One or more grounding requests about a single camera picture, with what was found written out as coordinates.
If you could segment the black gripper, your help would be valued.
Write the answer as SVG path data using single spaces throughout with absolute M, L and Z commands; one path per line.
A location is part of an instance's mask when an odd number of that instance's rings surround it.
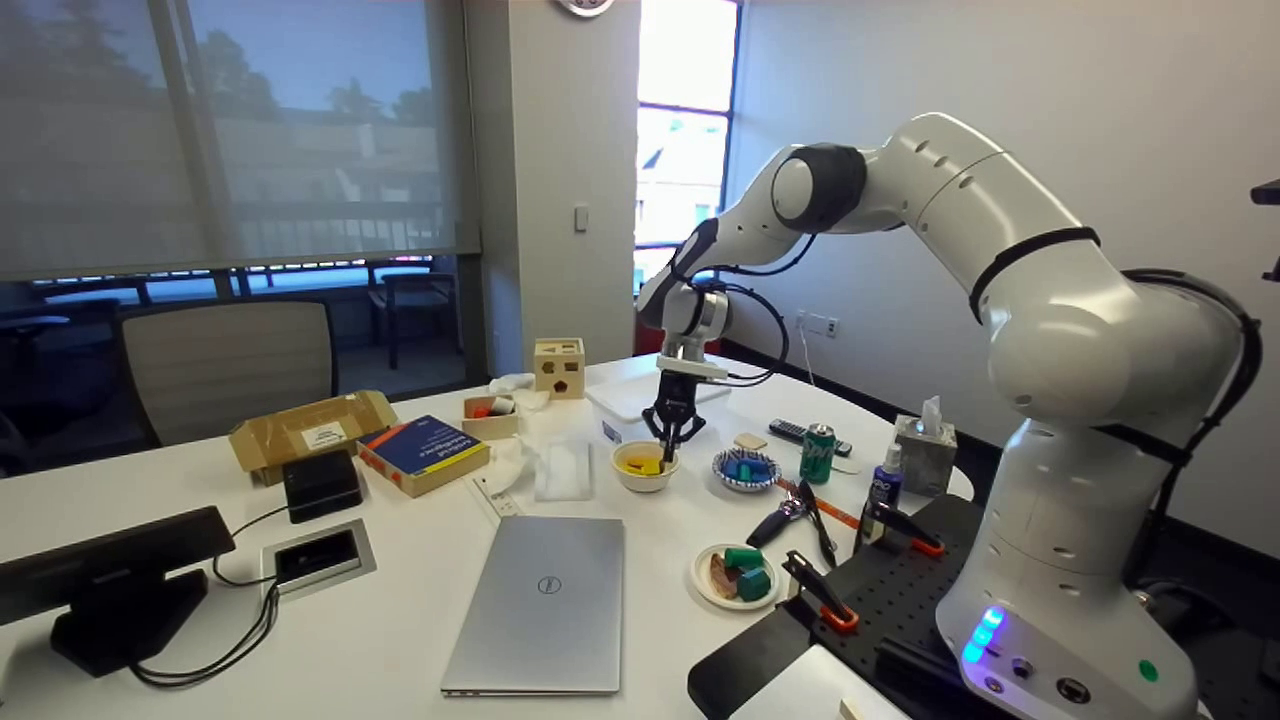
M 644 425 L 665 450 L 693 439 L 705 430 L 705 415 L 696 411 L 696 378 L 661 374 L 661 388 L 644 408 Z

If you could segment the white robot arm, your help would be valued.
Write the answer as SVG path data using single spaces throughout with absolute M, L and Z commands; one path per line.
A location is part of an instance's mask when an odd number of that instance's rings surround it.
M 693 296 L 820 232 L 910 228 L 964 290 L 987 379 L 1020 411 L 936 631 L 979 700 L 1025 720 L 1198 720 L 1188 652 L 1123 588 L 1155 496 L 1249 388 L 1259 338 L 1205 279 L 1117 270 L 1099 237 L 979 128 L 919 111 L 886 146 L 794 146 L 693 228 L 637 310 L 661 366 L 710 379 Z

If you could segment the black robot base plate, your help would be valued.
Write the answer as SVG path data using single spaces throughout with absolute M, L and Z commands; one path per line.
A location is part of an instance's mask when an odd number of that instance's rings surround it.
M 936 631 L 936 606 L 977 540 L 979 510 L 945 496 L 919 510 L 915 526 L 945 545 L 942 560 L 871 545 L 824 578 L 860 617 L 854 631 L 836 631 L 809 597 L 783 600 L 687 670 L 687 700 L 710 720 L 727 720 L 809 647 L 828 647 L 913 720 L 1012 720 L 964 687 Z

